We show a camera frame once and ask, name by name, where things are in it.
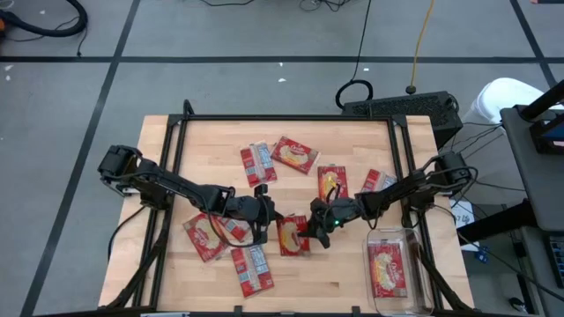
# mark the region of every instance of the wooden table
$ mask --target wooden table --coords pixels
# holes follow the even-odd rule
[[[144,157],[159,162],[166,130],[166,116],[146,116],[138,149]],[[408,117],[413,155],[422,166],[436,154],[433,131],[428,117]],[[167,169],[172,169],[175,132]],[[189,122],[180,175],[199,184],[234,186],[237,195],[252,195],[241,164],[241,147],[260,140],[274,144],[284,134],[321,152],[318,165],[346,166],[349,193],[360,192],[368,169],[395,175],[390,139],[385,122]],[[397,129],[404,174],[407,174],[403,140]],[[305,176],[275,163],[278,181],[269,186],[276,210],[284,215],[309,215],[309,203],[317,193],[317,176]],[[436,203],[449,209],[447,198]],[[124,200],[120,221],[138,209],[138,197]],[[351,222],[331,234],[331,247],[323,249],[312,240],[309,258],[282,258],[276,226],[271,225],[269,242],[263,245],[275,287],[249,299],[243,299],[231,255],[215,262],[202,263],[182,224],[198,210],[188,200],[176,197],[167,258],[160,291],[160,311],[232,312],[242,305],[245,312],[318,312],[350,313],[351,306],[373,312],[367,301],[362,241],[369,231],[364,221]],[[110,302],[139,264],[149,212],[130,221],[117,234],[108,264],[100,304]],[[401,210],[394,203],[379,220],[378,227],[399,227]],[[437,269],[452,289],[473,306],[463,257],[452,217],[444,211],[430,210],[427,224]],[[150,290],[152,271],[145,280]],[[144,292],[144,304],[149,302]]]

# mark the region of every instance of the clear plastic container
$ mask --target clear plastic container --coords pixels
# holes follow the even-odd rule
[[[363,242],[368,303],[385,316],[427,316],[433,311],[427,271],[413,229],[375,229]]]

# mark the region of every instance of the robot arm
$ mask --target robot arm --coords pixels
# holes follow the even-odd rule
[[[434,171],[426,173],[433,163]],[[460,154],[450,152],[429,159],[423,167],[384,190],[357,193],[354,199],[337,198],[331,204],[316,198],[310,205],[308,230],[300,236],[319,239],[323,247],[328,248],[327,233],[358,217],[366,221],[377,219],[392,203],[401,199],[409,198],[416,210],[427,210],[433,205],[437,193],[457,191],[469,184],[472,180],[470,169]]]
[[[175,193],[204,213],[247,221],[253,243],[266,243],[266,226],[282,217],[266,195],[266,185],[256,187],[254,197],[235,197],[234,188],[197,185],[143,158],[138,149],[128,146],[110,146],[98,172],[101,181],[118,194],[124,195],[127,188],[134,188],[141,195],[141,204],[156,210],[169,207],[170,193]]]

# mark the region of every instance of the cookie package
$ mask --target cookie package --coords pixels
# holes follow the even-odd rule
[[[216,231],[225,238],[216,218],[212,217],[211,221]],[[184,230],[186,230],[188,237],[204,262],[220,257],[227,250],[227,244],[222,242],[212,230],[210,221],[204,213],[200,213],[184,223]]]
[[[333,201],[335,197],[335,190],[337,190],[337,184],[340,185],[340,190],[338,192],[338,197],[348,197],[349,191],[346,184],[346,171],[344,166],[319,166],[317,167],[317,182],[319,187],[319,199],[325,202],[327,194],[331,191],[331,197],[329,203]]]
[[[245,298],[274,287],[261,246],[236,247],[231,250],[231,256]]]
[[[223,226],[223,228],[227,232],[231,233],[231,235],[239,242],[243,242],[250,232],[250,226],[245,221],[226,217],[216,217],[216,219]]]
[[[308,229],[306,216],[289,216],[276,220],[280,255],[309,255],[309,238],[298,237],[298,232]]]
[[[274,182],[278,179],[268,145],[264,142],[251,144],[241,149],[241,159],[245,167],[247,181],[252,188],[259,184]]]
[[[367,247],[374,297],[407,297],[404,262],[399,243],[368,243]]]
[[[379,191],[388,188],[396,183],[396,178],[389,176],[384,172],[378,172],[375,169],[368,171],[364,185],[362,185],[361,193]]]
[[[308,174],[319,158],[319,151],[282,136],[272,150],[272,158]]]

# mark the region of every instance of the black floor stripe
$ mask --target black floor stripe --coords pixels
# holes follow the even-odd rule
[[[410,56],[362,56],[363,63],[413,63]],[[124,56],[120,63],[355,63],[356,56]],[[538,63],[536,57],[419,57],[418,63]]]
[[[0,56],[0,63],[111,63],[114,57]],[[554,57],[564,63],[564,57]],[[362,56],[363,63],[413,63],[410,56]],[[356,56],[121,56],[119,63],[355,63]],[[537,57],[419,57],[418,63],[539,63]]]
[[[545,57],[547,63],[564,63],[564,57]]]
[[[540,69],[543,71],[545,75],[545,80],[550,87],[556,85],[556,79],[554,79],[553,73],[550,71],[550,67],[546,62],[545,56],[543,55],[540,46],[538,45],[537,39],[535,39],[535,35],[532,33],[531,26],[529,26],[529,22],[527,22],[527,18],[525,17],[523,10],[521,9],[521,5],[517,2],[517,0],[509,0],[511,2],[511,6],[513,6],[513,10],[515,11],[515,15],[517,15],[517,19],[519,20],[519,24],[521,24],[521,28],[527,37],[527,41],[529,41],[529,45],[531,45],[532,51],[535,54],[535,57],[538,59],[538,63],[540,65]]]
[[[88,152],[92,146],[92,141],[94,139],[94,133],[98,128],[98,123],[100,122],[100,117],[104,106],[106,105],[106,99],[108,98],[109,90],[114,81],[115,71],[119,64],[119,56],[122,55],[123,48],[125,47],[125,42],[130,34],[131,25],[133,24],[133,19],[137,13],[137,8],[139,7],[140,0],[134,0],[130,7],[130,13],[128,14],[125,25],[122,29],[122,34],[120,40],[115,48],[113,60],[109,66],[106,79],[104,79],[104,84],[101,87],[100,95],[98,101],[96,102],[96,107],[93,110],[92,117],[88,123],[88,128],[85,133],[85,137],[80,146],[80,151],[78,152],[78,157],[72,168],[72,173],[70,174],[69,183],[64,191],[63,200],[59,206],[59,211],[56,214],[55,222],[51,228],[51,233],[49,234],[47,245],[43,250],[43,255],[35,271],[35,276],[33,277],[32,284],[27,292],[26,301],[22,307],[20,316],[32,316],[35,306],[37,305],[37,300],[41,295],[41,289],[45,283],[45,278],[47,277],[49,267],[53,261],[53,256],[55,255],[56,246],[61,238],[61,233],[63,232],[64,223],[69,215],[69,210],[71,208],[72,199],[75,192],[77,191],[78,181],[80,180],[80,175],[85,166],[86,158],[88,157]]]
[[[0,63],[111,63],[112,56],[0,56]]]

